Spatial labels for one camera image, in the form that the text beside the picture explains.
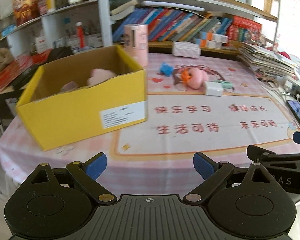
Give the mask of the white charger plug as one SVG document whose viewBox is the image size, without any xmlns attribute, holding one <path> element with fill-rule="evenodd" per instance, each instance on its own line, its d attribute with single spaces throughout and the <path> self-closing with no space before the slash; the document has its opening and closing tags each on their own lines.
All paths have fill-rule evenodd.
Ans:
<svg viewBox="0 0 300 240">
<path fill-rule="evenodd" d="M 223 95 L 223 87 L 218 82 L 204 83 L 205 95 L 221 97 Z"/>
</svg>

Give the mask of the green crocodile hair clip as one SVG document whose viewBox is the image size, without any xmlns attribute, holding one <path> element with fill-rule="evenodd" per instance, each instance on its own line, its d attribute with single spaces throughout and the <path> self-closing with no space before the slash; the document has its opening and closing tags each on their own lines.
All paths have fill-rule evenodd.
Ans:
<svg viewBox="0 0 300 240">
<path fill-rule="evenodd" d="M 234 85 L 231 82 L 224 81 L 224 80 L 217 80 L 216 82 L 220 83 L 223 89 L 225 89 L 229 93 L 232 93 L 235 90 Z"/>
</svg>

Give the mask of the pink plush toy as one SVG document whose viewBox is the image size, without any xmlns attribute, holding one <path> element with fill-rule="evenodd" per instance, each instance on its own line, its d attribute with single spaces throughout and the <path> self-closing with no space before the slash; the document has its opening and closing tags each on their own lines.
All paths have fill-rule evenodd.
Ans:
<svg viewBox="0 0 300 240">
<path fill-rule="evenodd" d="M 208 74 L 199 68 L 189 68 L 188 75 L 187 85 L 192 89 L 200 89 L 204 82 L 209 81 Z"/>
</svg>

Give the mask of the orange plastic clip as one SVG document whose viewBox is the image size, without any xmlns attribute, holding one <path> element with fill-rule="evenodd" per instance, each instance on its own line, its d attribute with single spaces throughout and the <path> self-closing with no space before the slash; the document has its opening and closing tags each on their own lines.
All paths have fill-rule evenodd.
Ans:
<svg viewBox="0 0 300 240">
<path fill-rule="evenodd" d="M 189 73 L 189 71 L 187 69 L 183 69 L 183 71 L 181 72 L 180 80 L 184 84 L 188 84 L 189 81 L 191 80 L 191 74 Z"/>
</svg>

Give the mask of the blue plastic toy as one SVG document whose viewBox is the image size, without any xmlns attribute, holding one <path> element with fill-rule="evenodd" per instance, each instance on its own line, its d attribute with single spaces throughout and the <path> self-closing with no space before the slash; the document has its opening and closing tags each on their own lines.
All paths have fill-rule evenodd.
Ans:
<svg viewBox="0 0 300 240">
<path fill-rule="evenodd" d="M 164 75 L 166 77 L 169 77 L 172 75 L 174 71 L 174 68 L 167 64 L 166 62 L 163 62 L 160 66 L 159 73 L 160 75 Z"/>
</svg>

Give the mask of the yellow cardboard box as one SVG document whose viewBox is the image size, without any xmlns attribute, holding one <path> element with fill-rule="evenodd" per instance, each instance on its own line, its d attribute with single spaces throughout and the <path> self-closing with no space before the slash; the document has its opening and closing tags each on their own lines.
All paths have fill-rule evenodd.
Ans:
<svg viewBox="0 0 300 240">
<path fill-rule="evenodd" d="M 88 86 L 91 71 L 117 76 Z M 147 73 L 120 46 L 44 64 L 20 97 L 20 120 L 44 151 L 147 120 Z"/>
</svg>

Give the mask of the stack of magazines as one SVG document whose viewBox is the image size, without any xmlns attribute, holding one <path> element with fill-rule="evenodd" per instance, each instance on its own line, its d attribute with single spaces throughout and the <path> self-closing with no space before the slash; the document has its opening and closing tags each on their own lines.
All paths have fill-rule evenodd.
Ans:
<svg viewBox="0 0 300 240">
<path fill-rule="evenodd" d="M 253 71 L 259 70 L 264 75 L 289 76 L 300 80 L 300 67 L 279 53 L 248 43 L 243 43 L 238 51 L 238 57 Z"/>
</svg>

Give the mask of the pink plush in box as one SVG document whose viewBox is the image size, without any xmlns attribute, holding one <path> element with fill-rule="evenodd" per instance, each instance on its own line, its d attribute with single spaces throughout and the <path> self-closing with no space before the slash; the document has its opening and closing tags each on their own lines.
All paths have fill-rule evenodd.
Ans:
<svg viewBox="0 0 300 240">
<path fill-rule="evenodd" d="M 101 84 L 117 75 L 107 69 L 96 68 L 91 71 L 91 77 L 87 80 L 88 86 L 95 86 Z"/>
</svg>

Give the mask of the red book set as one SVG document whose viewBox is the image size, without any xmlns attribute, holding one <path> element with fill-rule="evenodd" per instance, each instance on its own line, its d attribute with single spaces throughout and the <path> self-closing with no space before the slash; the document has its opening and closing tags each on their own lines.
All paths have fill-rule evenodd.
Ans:
<svg viewBox="0 0 300 240">
<path fill-rule="evenodd" d="M 227 46 L 237 48 L 239 43 L 257 44 L 261 30 L 262 24 L 241 16 L 233 16 L 226 31 Z"/>
</svg>

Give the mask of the red paper sheets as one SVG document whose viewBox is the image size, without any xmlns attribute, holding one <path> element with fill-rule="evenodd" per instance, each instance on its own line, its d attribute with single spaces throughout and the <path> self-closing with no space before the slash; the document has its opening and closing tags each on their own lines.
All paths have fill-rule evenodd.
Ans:
<svg viewBox="0 0 300 240">
<path fill-rule="evenodd" d="M 42 53 L 36 55 L 20 55 L 5 67 L 0 72 L 0 92 L 3 91 L 14 79 L 16 79 L 20 74 L 25 72 L 28 68 L 34 64 L 41 64 L 47 61 L 52 49 L 47 49 Z"/>
</svg>

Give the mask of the white quilted handbag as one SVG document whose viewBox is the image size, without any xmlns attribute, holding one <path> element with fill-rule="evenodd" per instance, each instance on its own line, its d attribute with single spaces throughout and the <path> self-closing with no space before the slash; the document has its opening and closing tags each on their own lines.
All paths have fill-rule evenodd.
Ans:
<svg viewBox="0 0 300 240">
<path fill-rule="evenodd" d="M 172 55 L 197 59 L 201 55 L 200 46 L 191 42 L 173 42 Z"/>
</svg>

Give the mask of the orange white box upper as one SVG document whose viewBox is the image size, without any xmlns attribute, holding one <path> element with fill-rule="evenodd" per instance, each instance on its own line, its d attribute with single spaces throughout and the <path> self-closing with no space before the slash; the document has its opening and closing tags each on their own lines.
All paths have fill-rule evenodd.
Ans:
<svg viewBox="0 0 300 240">
<path fill-rule="evenodd" d="M 228 43 L 228 40 L 229 40 L 229 37 L 226 35 L 208 33 L 208 32 L 203 32 L 203 31 L 200 33 L 200 38 L 202 40 L 221 42 L 221 43 Z"/>
</svg>

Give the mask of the orange white box lower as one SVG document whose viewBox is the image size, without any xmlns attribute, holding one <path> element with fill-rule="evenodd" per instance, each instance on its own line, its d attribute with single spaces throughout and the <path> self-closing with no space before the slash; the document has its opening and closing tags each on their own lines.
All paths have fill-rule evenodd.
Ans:
<svg viewBox="0 0 300 240">
<path fill-rule="evenodd" d="M 210 48 L 210 49 L 221 49 L 222 42 L 203 40 L 200 38 L 194 38 L 194 43 L 200 46 L 200 48 Z"/>
</svg>

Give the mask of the red fortune god bag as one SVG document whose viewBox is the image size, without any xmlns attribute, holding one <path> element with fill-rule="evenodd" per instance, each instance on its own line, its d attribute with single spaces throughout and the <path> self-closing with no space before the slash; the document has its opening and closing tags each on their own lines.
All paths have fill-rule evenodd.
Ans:
<svg viewBox="0 0 300 240">
<path fill-rule="evenodd" d="M 13 0 L 16 26 L 20 26 L 40 16 L 38 0 Z"/>
</svg>

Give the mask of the white bookshelf frame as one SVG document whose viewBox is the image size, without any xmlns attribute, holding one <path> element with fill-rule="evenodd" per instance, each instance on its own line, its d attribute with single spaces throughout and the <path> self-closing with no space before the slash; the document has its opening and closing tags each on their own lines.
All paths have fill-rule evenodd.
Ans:
<svg viewBox="0 0 300 240">
<path fill-rule="evenodd" d="M 22 49 L 26 48 L 27 38 L 25 28 L 40 22 L 45 30 L 45 40 L 48 46 L 53 45 L 54 38 L 62 37 L 61 14 L 69 10 L 83 11 L 83 7 L 97 6 L 100 19 L 100 28 L 103 46 L 109 46 L 114 41 L 111 34 L 111 26 L 116 22 L 110 15 L 110 5 L 115 3 L 126 3 L 130 0 L 88 0 L 67 5 L 50 13 L 44 14 L 34 20 L 26 22 L 12 31 L 6 37 L 0 39 L 0 48 L 7 45 L 16 55 L 21 54 Z M 252 7 L 250 5 L 235 0 L 137 0 L 141 7 L 162 7 L 175 8 L 179 10 L 188 10 L 197 13 L 199 16 L 205 13 L 218 11 L 226 16 L 237 15 L 251 20 L 262 18 L 270 22 L 278 23 L 278 17 L 275 17 L 265 11 Z"/>
</svg>

